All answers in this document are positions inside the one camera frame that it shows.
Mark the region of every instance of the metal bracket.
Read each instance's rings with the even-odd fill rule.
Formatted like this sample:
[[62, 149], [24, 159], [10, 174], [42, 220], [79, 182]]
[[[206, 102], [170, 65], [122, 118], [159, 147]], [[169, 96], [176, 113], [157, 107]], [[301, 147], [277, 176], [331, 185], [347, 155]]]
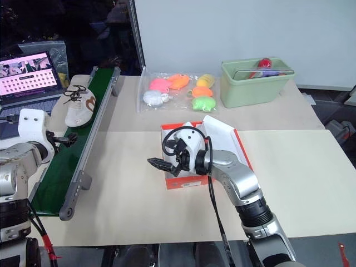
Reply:
[[60, 219], [62, 221], [68, 221], [73, 217], [79, 192], [81, 190], [89, 190], [92, 180], [93, 178], [90, 175], [81, 170], [75, 181], [71, 182], [67, 190], [66, 199], [60, 209]]
[[255, 67], [255, 68], [251, 68], [251, 69], [248, 69], [248, 70], [237, 70], [235, 71], [235, 74], [233, 76], [233, 80], [235, 79], [235, 76], [238, 72], [276, 72], [278, 71], [279, 73], [284, 73], [284, 74], [294, 74], [294, 71], [291, 70], [291, 69], [267, 69], [267, 68], [264, 68], [264, 67]]
[[112, 78], [111, 78], [111, 81], [110, 81], [110, 84], [111, 84], [111, 90], [112, 90], [112, 94], [114, 96], [118, 96], [118, 94], [120, 93], [121, 91], [121, 88], [118, 88], [116, 85], [116, 82], [120, 76], [120, 73], [121, 73], [121, 70], [119, 67], [115, 67], [113, 69], [113, 74], [112, 74]]
[[33, 188], [32, 188], [32, 191], [31, 191], [31, 193], [30, 193], [30, 195], [29, 195], [29, 197], [28, 197], [28, 200], [29, 200], [30, 202], [32, 202], [32, 200], [33, 200], [33, 198], [34, 198], [34, 195], [36, 194], [37, 189], [38, 189], [39, 185], [41, 184], [41, 182], [42, 182], [42, 180], [43, 180], [43, 178], [44, 178], [44, 176], [45, 176], [45, 174], [46, 174], [46, 171], [47, 171], [47, 168], [44, 168], [44, 169], [43, 169], [43, 172], [42, 172], [42, 174], [41, 174], [41, 177], [39, 178], [39, 181], [34, 184], [34, 186], [33, 186]]

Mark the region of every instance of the orange box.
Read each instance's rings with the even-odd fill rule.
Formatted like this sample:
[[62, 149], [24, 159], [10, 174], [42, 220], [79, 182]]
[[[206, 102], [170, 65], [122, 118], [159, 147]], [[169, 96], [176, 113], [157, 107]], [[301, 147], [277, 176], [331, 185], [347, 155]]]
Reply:
[[[225, 144], [225, 146], [227, 146], [227, 147], [230, 146], [231, 149], [227, 149], [226, 147], [224, 147], [224, 145], [221, 145], [221, 144], [216, 144], [216, 146], [214, 147], [214, 137], [212, 134], [210, 134], [212, 143], [213, 143], [213, 146], [212, 146], [213, 149], [229, 150], [229, 151], [234, 152], [238, 156], [241, 163], [246, 164], [247, 166], [249, 166], [252, 169], [251, 163], [247, 157], [247, 154], [246, 154], [246, 151], [242, 145], [239, 133], [236, 129], [234, 129], [231, 126], [228, 126], [225, 123], [220, 122], [210, 116], [205, 116], [204, 121], [191, 122], [191, 124], [193, 125], [193, 127], [202, 128], [203, 132], [204, 132], [204, 130], [207, 130], [204, 128], [204, 123], [205, 123], [205, 120], [207, 117], [210, 122], [212, 121], [212, 122], [222, 123], [226, 127], [230, 127], [230, 128], [226, 129], [225, 134], [229, 131], [231, 132], [230, 136], [231, 136], [232, 142], [229, 141], [230, 142], [229, 145], [227, 144], [228, 142], [226, 142], [226, 144]], [[162, 140], [171, 130], [181, 127], [181, 126], [183, 126], [183, 123], [161, 125]], [[167, 155], [163, 154], [163, 158], [165, 161], [169, 161], [171, 163], [175, 162], [172, 159], [172, 158], [174, 158], [173, 156], [167, 156]], [[207, 184], [207, 175], [197, 175], [197, 174], [193, 174], [192, 172], [186, 172], [186, 171], [181, 171], [181, 173], [179, 174], [178, 177], [174, 177], [172, 174], [169, 174], [166, 172], [165, 178], [166, 178], [167, 189], [184, 188], [184, 187], [189, 187], [189, 186], [197, 186], [197, 185], [206, 185]]]

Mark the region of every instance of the shoelace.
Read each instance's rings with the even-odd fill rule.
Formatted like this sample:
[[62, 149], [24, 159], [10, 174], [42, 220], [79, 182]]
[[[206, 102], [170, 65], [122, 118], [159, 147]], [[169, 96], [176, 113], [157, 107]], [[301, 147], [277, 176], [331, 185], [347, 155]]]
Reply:
[[77, 100], [80, 101], [80, 99], [82, 98], [82, 97], [80, 96], [80, 92], [84, 92], [85, 90], [87, 90], [87, 88], [86, 88], [85, 86], [82, 86], [82, 85], [73, 85], [73, 87], [77, 87], [78, 90], [76, 90], [76, 91], [65, 90], [65, 91], [63, 92], [63, 94], [64, 94], [65, 96], [69, 96], [69, 97], [70, 97], [70, 99], [69, 99], [68, 101], [64, 102], [63, 104], [66, 104], [66, 103], [68, 103], [69, 101], [73, 101], [73, 102], [75, 102], [75, 101], [77, 101]]

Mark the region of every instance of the plastic bag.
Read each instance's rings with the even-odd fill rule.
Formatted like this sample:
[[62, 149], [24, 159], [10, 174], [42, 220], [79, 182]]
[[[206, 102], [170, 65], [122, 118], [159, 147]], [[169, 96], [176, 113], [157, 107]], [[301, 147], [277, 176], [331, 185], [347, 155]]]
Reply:
[[26, 54], [48, 51], [58, 76], [60, 77], [63, 88], [69, 86], [68, 60], [66, 44], [64, 41], [19, 43], [18, 46], [22, 52]]
[[[216, 112], [216, 85], [212, 84], [210, 88], [196, 88], [197, 80], [202, 75], [203, 74], [197, 73], [177, 74], [149, 72], [146, 67], [144, 67], [137, 90], [137, 112], [154, 110]], [[174, 81], [174, 84], [172, 85], [171, 82], [169, 86], [175, 87], [177, 84], [178, 88], [184, 84], [186, 76], [189, 78], [188, 84], [181, 89], [168, 89], [168, 85], [165, 86], [164, 84], [165, 81], [167, 84]]]

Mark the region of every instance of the laptop screen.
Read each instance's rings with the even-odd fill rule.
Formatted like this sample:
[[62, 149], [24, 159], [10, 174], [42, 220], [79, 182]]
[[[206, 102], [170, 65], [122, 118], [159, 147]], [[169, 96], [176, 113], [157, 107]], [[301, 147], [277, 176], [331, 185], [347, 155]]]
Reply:
[[61, 89], [48, 52], [0, 61], [0, 98], [17, 98]]

